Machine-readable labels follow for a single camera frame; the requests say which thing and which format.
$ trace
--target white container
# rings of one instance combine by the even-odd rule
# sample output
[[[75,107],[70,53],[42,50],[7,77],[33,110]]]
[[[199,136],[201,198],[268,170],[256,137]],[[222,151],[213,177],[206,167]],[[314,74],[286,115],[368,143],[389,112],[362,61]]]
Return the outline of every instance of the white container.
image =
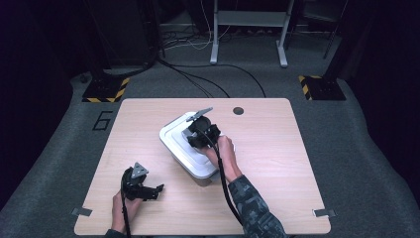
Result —
[[[201,186],[206,186],[212,180],[220,177],[219,171],[205,155],[189,145],[182,133],[192,123],[192,121],[186,122],[186,119],[195,113],[187,112],[167,124],[160,130],[159,137],[194,181]]]

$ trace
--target printed number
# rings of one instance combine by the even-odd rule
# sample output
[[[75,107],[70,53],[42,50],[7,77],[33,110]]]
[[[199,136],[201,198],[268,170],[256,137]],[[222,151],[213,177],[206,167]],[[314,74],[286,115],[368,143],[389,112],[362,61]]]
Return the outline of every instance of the printed number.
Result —
[[[92,131],[106,131],[106,129],[108,128],[108,124],[111,121],[111,119],[102,118],[102,115],[103,114],[109,114],[109,113],[113,113],[113,111],[102,111],[101,114],[99,114],[98,120],[96,120]]]

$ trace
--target wooden table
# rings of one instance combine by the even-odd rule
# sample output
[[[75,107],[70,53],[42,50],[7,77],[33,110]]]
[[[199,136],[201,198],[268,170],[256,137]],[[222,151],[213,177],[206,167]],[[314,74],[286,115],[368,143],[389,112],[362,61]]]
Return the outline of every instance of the wooden table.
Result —
[[[315,217],[324,204],[292,108],[282,98],[126,99],[112,128],[79,216],[77,235],[105,234],[111,226],[112,196],[135,162],[149,170],[144,185],[164,183],[158,200],[144,202],[131,224],[138,235],[243,234],[229,209],[221,183],[202,187],[187,174],[159,139],[160,129],[189,111],[206,114],[236,146],[237,160],[282,222],[288,234],[325,234],[328,217]],[[244,114],[236,115],[235,107]]]

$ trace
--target metal bracket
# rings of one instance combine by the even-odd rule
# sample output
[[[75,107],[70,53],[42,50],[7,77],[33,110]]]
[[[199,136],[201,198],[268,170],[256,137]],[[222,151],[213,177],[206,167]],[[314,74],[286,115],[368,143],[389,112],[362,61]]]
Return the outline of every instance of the metal bracket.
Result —
[[[148,173],[149,173],[149,171],[148,171],[148,170],[146,170],[146,168],[144,168],[144,167],[143,167],[143,166],[141,166],[138,162],[136,162],[136,163],[134,164],[134,167],[133,167],[132,179],[135,179],[135,178],[138,178],[138,177],[144,176],[144,175],[146,175],[146,174],[148,174]]]
[[[73,210],[70,212],[71,215],[75,215],[75,216],[79,216],[79,215],[90,216],[91,213],[92,213],[92,210],[83,208],[83,207],[73,208]]]
[[[334,209],[319,209],[319,210],[312,210],[312,213],[314,214],[314,216],[316,217],[320,217],[320,216],[328,216],[328,217],[334,217],[337,216],[337,213]]]
[[[195,113],[193,116],[188,117],[188,118],[186,119],[186,122],[189,122],[189,121],[195,120],[195,119],[199,118],[200,116],[202,116],[202,115],[206,114],[207,112],[209,112],[209,111],[211,111],[211,110],[213,110],[213,107],[209,107],[209,108],[206,108],[206,109],[203,109],[203,110],[199,110],[199,111],[197,111],[197,113]]]

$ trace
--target table leg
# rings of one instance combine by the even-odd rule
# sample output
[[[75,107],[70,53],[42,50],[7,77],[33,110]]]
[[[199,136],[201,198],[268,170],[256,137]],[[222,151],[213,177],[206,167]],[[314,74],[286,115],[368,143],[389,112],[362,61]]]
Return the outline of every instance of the table leg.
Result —
[[[213,48],[211,50],[210,63],[217,63],[217,55],[219,53],[219,15],[218,0],[214,0],[214,24],[213,24]]]
[[[284,17],[284,24],[283,29],[281,30],[281,37],[279,41],[276,41],[277,44],[277,52],[278,52],[278,58],[280,59],[280,65],[281,67],[287,67],[287,59],[286,54],[284,52],[284,39],[287,35],[287,28],[290,21],[291,16],[291,10],[293,8],[294,0],[290,0],[288,6],[287,6],[287,12]]]

